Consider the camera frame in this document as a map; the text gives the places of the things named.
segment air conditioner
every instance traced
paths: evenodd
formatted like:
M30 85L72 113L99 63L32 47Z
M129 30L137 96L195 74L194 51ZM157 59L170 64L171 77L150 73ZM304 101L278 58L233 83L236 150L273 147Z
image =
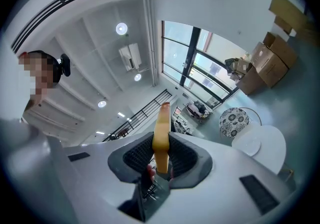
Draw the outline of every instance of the air conditioner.
M141 58L137 43L129 44L119 50L121 59L127 71L138 69L141 65Z

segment window frame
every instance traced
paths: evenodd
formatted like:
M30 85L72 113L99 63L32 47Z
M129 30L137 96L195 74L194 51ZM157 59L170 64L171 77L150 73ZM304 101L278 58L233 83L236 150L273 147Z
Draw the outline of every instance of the window frame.
M165 65L170 67L171 69L175 70L176 72L181 74L181 79L179 81L179 84L184 87L186 90L188 90L190 93L192 93L193 95L195 95L193 92L191 92L189 90L189 88L187 88L185 86L185 82L186 79L188 78L189 80L193 81L195 84L197 84L198 86L200 86L202 89L204 89L206 92L208 92L212 97L214 97L216 100L219 101L219 103L223 103L225 102L228 98L230 98L236 91L238 91L239 88L235 88L235 89L231 89L229 88L226 84L224 84L223 82L221 82L220 80L218 80L217 78L215 78L212 74L208 73L206 70L203 70L201 67L197 66L194 62L195 62L195 58L197 54L200 54L206 58L208 58L209 60L211 60L212 62L218 64L220 67L226 69L226 65L222 62L220 62L219 60L215 59L214 57L208 55L207 53L205 53L204 51L197 49L197 44L199 41L199 37L200 37L200 33L201 33L201 28L198 27L193 27L192 28L192 33L191 33L191 38L190 38L190 43L189 45L183 42L179 42L176 41L174 39L165 37L165 21L163 20L162 23L162 35L161 35L161 41L162 41L162 73L164 73L166 76L168 76L169 78L173 79L174 81L178 82L176 79L174 79L171 75L167 74L164 71L164 67ZM174 68L173 66L171 66L169 63L165 62L165 39L170 40L172 42L181 44L183 46L188 47L188 51L187 51L187 55L184 61L184 68L183 71L179 71L178 69ZM214 81L216 83L217 86L223 88L225 91L227 91L227 96L225 96L224 98L220 98L218 95L216 95L213 91L211 91L210 89L208 89L204 84L198 82L197 80L195 80L193 77L190 76L190 72L192 70L192 68L196 69L198 72L200 72L204 77L208 77L210 80Z

